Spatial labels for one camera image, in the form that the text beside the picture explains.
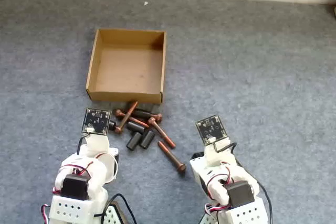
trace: bolt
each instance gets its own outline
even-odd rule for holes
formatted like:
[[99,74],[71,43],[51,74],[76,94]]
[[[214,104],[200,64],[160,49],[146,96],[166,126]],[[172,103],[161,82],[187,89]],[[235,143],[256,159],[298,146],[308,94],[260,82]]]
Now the bolt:
[[132,104],[132,106],[130,107],[130,109],[128,110],[128,112],[125,114],[125,116],[123,117],[123,119],[121,120],[119,126],[115,127],[115,132],[117,133],[121,133],[122,129],[124,128],[126,122],[128,121],[129,117],[131,116],[133,110],[137,107],[138,102],[134,102]]
[[161,114],[161,113],[159,113],[159,114],[157,114],[157,115],[155,115],[155,114],[151,114],[151,117],[155,118],[155,120],[156,120],[158,123],[160,123],[160,122],[162,121],[162,114]]
[[162,121],[162,114],[161,113],[155,115],[155,114],[152,114],[151,112],[149,112],[147,110],[135,109],[132,114],[136,118],[143,118],[143,119],[148,120],[149,118],[154,117],[155,120],[158,123],[160,123]]
[[155,118],[153,118],[153,117],[149,118],[148,119],[148,124],[152,125],[154,128],[156,128],[156,130],[161,134],[163,139],[168,143],[168,145],[171,148],[176,147],[176,144],[167,136],[167,134],[163,131],[163,129],[161,129],[160,126],[158,126],[158,124],[155,121]]
[[[125,117],[125,113],[123,113],[121,110],[116,110],[115,113],[114,113],[116,116],[120,116],[120,117]],[[137,123],[137,124],[140,124],[146,128],[149,128],[149,125],[136,119],[136,118],[133,118],[133,117],[129,117],[128,120],[130,121],[133,121],[134,123]]]
[[158,141],[159,148],[166,154],[166,156],[169,158],[169,160],[173,163],[173,165],[177,168],[177,171],[180,174],[183,174],[186,170],[185,164],[181,163],[177,157],[165,146],[164,143],[161,141]]

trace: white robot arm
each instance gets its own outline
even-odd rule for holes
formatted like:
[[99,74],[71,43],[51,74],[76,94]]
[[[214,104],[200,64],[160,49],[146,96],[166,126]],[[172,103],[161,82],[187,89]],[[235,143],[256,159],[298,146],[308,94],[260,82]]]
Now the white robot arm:
[[119,152],[110,147],[107,137],[110,115],[110,111],[87,109],[82,129],[85,135],[79,141],[77,153],[67,157],[58,170],[49,220],[45,214],[49,206],[41,207],[45,224],[127,223],[122,220],[118,205],[112,206],[112,201],[108,201],[103,188],[118,172]]
[[196,123],[204,152],[190,160],[196,182],[209,198],[200,223],[267,224],[258,181],[237,163],[231,143],[218,116]]

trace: cable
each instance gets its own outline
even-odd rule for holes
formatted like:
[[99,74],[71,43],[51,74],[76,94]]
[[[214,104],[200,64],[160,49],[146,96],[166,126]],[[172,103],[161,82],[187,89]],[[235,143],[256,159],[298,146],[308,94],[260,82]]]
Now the cable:
[[82,175],[84,172],[87,172],[88,174],[89,174],[89,172],[88,172],[88,167],[90,166],[90,165],[92,165],[93,164],[93,161],[91,161],[89,164],[88,164],[88,166],[87,167],[85,167],[78,175]]
[[50,207],[47,204],[41,206],[41,214],[44,220],[44,224],[49,224],[48,216],[46,215],[46,207]]
[[219,218],[218,218],[218,213],[219,213],[219,211],[217,211],[217,213],[216,213],[216,218],[217,218],[217,224],[219,224]]
[[231,148],[231,147],[232,147],[232,149],[231,149],[231,153],[233,153],[233,150],[234,150],[235,147],[237,146],[237,143],[236,143],[236,142],[230,143],[230,144],[226,145],[225,147],[221,148],[220,150],[217,150],[216,142],[214,142],[212,145],[214,146],[214,149],[215,149],[215,151],[216,151],[217,153],[219,153],[219,152],[223,152],[223,151],[225,151],[225,150],[227,150],[227,149],[229,149],[229,148]]
[[128,211],[130,212],[130,214],[132,216],[134,224],[137,224],[135,216],[134,216],[130,206],[128,205],[127,200],[125,199],[125,197],[122,194],[115,194],[109,201],[106,202],[106,205],[104,207],[104,210],[103,210],[103,213],[102,213],[102,216],[101,216],[100,224],[104,224],[104,217],[106,215],[106,211],[109,208],[109,206],[111,205],[111,203],[114,201],[114,199],[117,198],[118,196],[121,197],[123,199],[123,201],[125,202],[125,205],[126,205]]
[[[82,167],[82,166],[80,166],[80,165],[73,165],[73,164],[62,165],[59,169],[65,167],[65,166],[71,166],[71,167],[74,167],[74,168],[80,168],[80,169],[82,169],[80,172],[82,172],[83,170],[85,170],[84,167]],[[89,171],[86,170],[86,172],[88,173],[89,177],[91,178],[91,174],[89,173]]]
[[[244,168],[243,166],[242,166],[242,164],[238,161],[238,159],[236,158],[236,162],[237,162],[237,164],[240,166],[240,167],[242,167],[242,168]],[[267,199],[267,202],[268,202],[268,208],[269,208],[269,224],[273,224],[273,210],[272,210],[272,202],[271,202],[271,199],[270,199],[270,197],[268,196],[268,193],[267,193],[267,191],[266,191],[266,188],[259,182],[259,180],[257,180],[248,170],[246,170],[245,169],[245,171],[252,177],[252,178],[254,178],[256,181],[257,181],[257,183],[258,183],[258,185],[262,188],[262,190],[264,191],[264,194],[265,194],[265,197],[266,197],[266,199]]]
[[87,136],[90,136],[90,133],[87,133],[86,135],[83,135],[80,137],[78,145],[77,145],[77,155],[79,155],[80,147],[82,145],[83,139]]
[[205,186],[205,188],[206,188],[206,192],[207,192],[207,194],[209,195],[209,198],[212,199],[212,200],[215,200],[215,199],[212,198],[212,196],[211,196],[211,194],[210,194],[210,192],[209,192],[209,190],[208,190],[208,185],[209,185],[209,183],[210,183],[215,177],[218,177],[218,176],[220,176],[220,175],[226,175],[226,176],[229,176],[229,174],[225,174],[225,173],[219,173],[219,174],[216,174],[215,176],[213,176],[212,178],[209,179],[208,183],[206,183],[206,186]]

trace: black circuit board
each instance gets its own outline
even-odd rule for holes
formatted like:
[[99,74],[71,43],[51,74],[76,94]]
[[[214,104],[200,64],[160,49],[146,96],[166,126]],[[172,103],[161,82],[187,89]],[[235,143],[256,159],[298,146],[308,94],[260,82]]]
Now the black circuit board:
[[196,122],[196,127],[201,135],[204,145],[209,145],[210,138],[215,137],[216,141],[222,140],[227,137],[225,129],[220,121],[218,115],[213,115],[208,118]]
[[111,111],[86,109],[82,132],[90,133],[87,128],[94,128],[93,134],[107,135]]

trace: open cardboard box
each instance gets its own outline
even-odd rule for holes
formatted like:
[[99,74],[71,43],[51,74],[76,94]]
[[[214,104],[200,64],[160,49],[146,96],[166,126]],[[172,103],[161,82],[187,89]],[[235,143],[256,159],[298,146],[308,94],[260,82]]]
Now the open cardboard box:
[[86,90],[94,101],[162,103],[166,33],[98,29]]

